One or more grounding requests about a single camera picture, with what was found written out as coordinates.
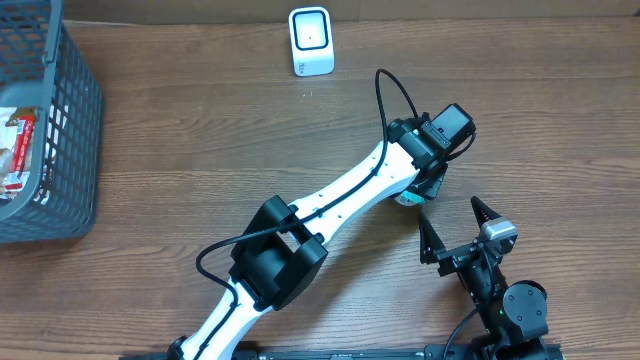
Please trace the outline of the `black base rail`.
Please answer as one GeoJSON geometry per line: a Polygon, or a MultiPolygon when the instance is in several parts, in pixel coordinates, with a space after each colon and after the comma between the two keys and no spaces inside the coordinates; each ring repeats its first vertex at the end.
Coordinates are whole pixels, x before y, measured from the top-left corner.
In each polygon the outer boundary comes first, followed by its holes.
{"type": "MultiPolygon", "coordinates": [[[[446,359],[482,359],[473,356],[472,351],[467,350],[469,345],[452,345],[446,359]]],[[[231,356],[232,360],[441,360],[443,359],[444,345],[426,345],[422,349],[382,349],[382,350],[359,350],[359,351],[290,351],[290,352],[267,352],[256,349],[235,350],[231,356]]],[[[548,348],[549,359],[562,360],[563,356],[560,345],[551,345],[548,348]]],[[[151,353],[146,355],[125,355],[121,360],[161,360],[168,359],[166,353],[151,353]]]]}

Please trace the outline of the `white barcode scanner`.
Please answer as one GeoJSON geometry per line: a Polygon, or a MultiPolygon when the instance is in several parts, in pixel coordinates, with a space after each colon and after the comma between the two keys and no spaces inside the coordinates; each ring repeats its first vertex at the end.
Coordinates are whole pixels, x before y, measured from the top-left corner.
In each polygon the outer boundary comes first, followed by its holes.
{"type": "Polygon", "coordinates": [[[300,7],[288,16],[294,73],[326,75],[334,70],[335,53],[329,12],[322,6],[300,7]]]}

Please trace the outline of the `light green packet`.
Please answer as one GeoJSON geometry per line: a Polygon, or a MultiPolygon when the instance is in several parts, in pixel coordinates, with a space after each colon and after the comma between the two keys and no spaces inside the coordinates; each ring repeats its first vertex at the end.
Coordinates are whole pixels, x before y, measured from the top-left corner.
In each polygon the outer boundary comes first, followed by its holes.
{"type": "Polygon", "coordinates": [[[398,204],[408,207],[423,205],[426,202],[426,199],[423,196],[417,195],[408,190],[404,190],[401,193],[395,195],[393,199],[398,204]]]}

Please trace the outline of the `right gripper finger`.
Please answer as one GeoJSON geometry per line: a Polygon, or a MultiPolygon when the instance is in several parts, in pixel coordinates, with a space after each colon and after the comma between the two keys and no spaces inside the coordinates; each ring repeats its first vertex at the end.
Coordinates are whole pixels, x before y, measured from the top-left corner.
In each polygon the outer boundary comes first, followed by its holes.
{"type": "Polygon", "coordinates": [[[446,251],[440,237],[424,213],[418,217],[420,233],[420,262],[432,264],[439,261],[439,256],[446,251]]]}
{"type": "Polygon", "coordinates": [[[477,196],[473,196],[470,199],[470,203],[479,228],[485,223],[501,217],[499,213],[491,209],[477,196]]]}

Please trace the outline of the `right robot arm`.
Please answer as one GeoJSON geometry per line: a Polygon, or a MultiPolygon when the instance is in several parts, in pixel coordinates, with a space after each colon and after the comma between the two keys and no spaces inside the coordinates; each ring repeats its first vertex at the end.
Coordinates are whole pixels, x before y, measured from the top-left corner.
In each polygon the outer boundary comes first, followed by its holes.
{"type": "Polygon", "coordinates": [[[546,290],[532,280],[508,284],[499,268],[516,244],[516,226],[478,197],[470,203],[479,233],[454,249],[445,247],[426,215],[419,216],[420,261],[437,264],[442,277],[456,275],[473,302],[473,310],[447,339],[442,357],[449,356],[462,328],[478,316],[485,334],[465,346],[462,359],[550,359],[552,351],[543,340],[549,332],[546,290]]]}

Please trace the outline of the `red snack bar wrapper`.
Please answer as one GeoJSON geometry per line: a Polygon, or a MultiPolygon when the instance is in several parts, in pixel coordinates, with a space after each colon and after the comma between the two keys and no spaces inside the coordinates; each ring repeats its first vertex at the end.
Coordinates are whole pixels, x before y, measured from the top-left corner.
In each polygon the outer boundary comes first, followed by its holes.
{"type": "Polygon", "coordinates": [[[36,120],[33,107],[1,108],[1,196],[4,198],[15,197],[30,177],[36,120]]]}

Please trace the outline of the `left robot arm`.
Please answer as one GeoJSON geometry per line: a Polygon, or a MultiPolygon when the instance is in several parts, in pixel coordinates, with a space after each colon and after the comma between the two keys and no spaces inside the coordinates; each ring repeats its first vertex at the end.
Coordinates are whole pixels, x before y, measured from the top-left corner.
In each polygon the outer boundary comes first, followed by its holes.
{"type": "Polygon", "coordinates": [[[384,139],[353,169],[325,188],[291,203],[273,196],[244,232],[229,239],[233,264],[224,295],[193,335],[175,340],[170,359],[229,359],[258,318],[279,311],[313,281],[332,238],[386,198],[405,206],[436,196],[458,146],[475,135],[472,117],[451,104],[396,119],[384,139]]]}

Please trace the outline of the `grey plastic mesh basket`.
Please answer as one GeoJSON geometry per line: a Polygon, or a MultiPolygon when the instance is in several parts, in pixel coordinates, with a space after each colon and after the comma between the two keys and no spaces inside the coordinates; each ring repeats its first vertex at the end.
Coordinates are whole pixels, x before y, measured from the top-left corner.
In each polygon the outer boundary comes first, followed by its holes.
{"type": "Polygon", "coordinates": [[[1,105],[34,110],[22,191],[1,203],[4,244],[82,237],[96,217],[102,90],[60,1],[1,4],[1,105]]]}

